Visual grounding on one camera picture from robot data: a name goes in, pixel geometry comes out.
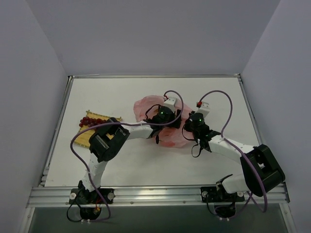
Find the pink plastic bag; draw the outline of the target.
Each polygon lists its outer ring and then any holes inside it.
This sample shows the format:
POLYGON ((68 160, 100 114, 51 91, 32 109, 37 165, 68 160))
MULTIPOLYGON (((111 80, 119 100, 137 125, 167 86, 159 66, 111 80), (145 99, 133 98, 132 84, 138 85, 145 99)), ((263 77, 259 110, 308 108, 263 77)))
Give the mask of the pink plastic bag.
MULTIPOLYGON (((146 118, 146 111, 155 104, 163 104, 164 98, 158 95, 149 95, 145 96, 140 100, 137 100, 134 103, 133 111, 135 114, 136 121, 141 121, 146 118)), ((184 109, 182 112, 182 120, 179 129, 176 128, 164 128, 159 133, 159 144, 163 147, 168 148, 181 148, 187 145, 190 141, 186 140, 182 135, 182 127, 185 124, 185 121, 189 117, 189 113, 192 111, 190 107, 188 107, 184 103, 184 109)))

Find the red fake grapes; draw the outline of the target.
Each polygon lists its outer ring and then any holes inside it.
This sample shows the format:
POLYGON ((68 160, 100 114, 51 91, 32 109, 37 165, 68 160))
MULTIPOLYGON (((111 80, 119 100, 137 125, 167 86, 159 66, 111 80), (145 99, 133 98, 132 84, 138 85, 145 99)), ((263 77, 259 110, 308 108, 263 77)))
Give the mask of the red fake grapes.
POLYGON ((101 119, 101 118, 90 118, 86 116, 80 120, 79 127, 83 127, 83 126, 92 127, 92 126, 103 124, 103 123, 106 123, 106 120, 101 119))

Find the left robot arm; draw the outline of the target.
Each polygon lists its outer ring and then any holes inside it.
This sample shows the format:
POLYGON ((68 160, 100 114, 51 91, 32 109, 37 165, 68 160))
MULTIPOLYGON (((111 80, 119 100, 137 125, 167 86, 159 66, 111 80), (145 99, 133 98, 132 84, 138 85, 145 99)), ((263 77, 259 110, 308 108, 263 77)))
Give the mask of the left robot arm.
POLYGON ((94 203, 98 197, 97 189, 101 186, 101 178, 107 163, 115 158, 126 141, 132 139, 155 138, 165 128, 179 128, 183 109, 172 110, 161 105, 158 113, 152 118, 142 120, 137 124, 123 124, 110 118, 107 126, 99 127, 89 139, 90 160, 86 174, 79 184, 82 189, 80 197, 86 203, 94 203))

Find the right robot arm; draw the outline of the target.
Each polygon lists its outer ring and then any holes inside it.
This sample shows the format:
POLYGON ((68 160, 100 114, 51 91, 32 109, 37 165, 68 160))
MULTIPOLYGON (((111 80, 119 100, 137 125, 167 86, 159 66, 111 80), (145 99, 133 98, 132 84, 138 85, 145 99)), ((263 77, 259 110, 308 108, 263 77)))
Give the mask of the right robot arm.
POLYGON ((199 151, 207 150, 225 156, 242 167, 242 174, 229 174, 216 185, 216 196, 229 199, 234 193, 252 192, 258 197, 285 181, 285 174, 267 145, 251 146, 222 137, 205 123, 204 115, 191 112, 184 130, 192 133, 199 151))

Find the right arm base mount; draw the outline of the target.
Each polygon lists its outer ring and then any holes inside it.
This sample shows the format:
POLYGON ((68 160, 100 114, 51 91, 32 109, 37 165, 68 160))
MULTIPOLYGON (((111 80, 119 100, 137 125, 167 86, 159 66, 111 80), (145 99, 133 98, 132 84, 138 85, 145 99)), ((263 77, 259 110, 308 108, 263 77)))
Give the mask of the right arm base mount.
POLYGON ((244 194, 228 194, 222 188, 216 186, 203 186, 200 188, 201 200, 207 205, 207 209, 213 216, 220 219, 230 219, 236 212, 236 203, 244 202, 244 194))

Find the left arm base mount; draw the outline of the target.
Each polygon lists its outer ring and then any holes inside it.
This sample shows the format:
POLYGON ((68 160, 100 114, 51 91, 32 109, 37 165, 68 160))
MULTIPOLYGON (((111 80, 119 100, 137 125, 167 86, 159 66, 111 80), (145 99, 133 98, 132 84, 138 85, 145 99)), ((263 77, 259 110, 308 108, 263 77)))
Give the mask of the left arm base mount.
POLYGON ((110 205, 114 200, 114 189, 99 188, 89 192, 85 189, 71 189, 69 195, 69 207, 66 211, 66 218, 72 223, 82 222, 103 222, 112 217, 110 205), (79 218, 71 218, 69 211, 73 206, 79 209, 79 218))

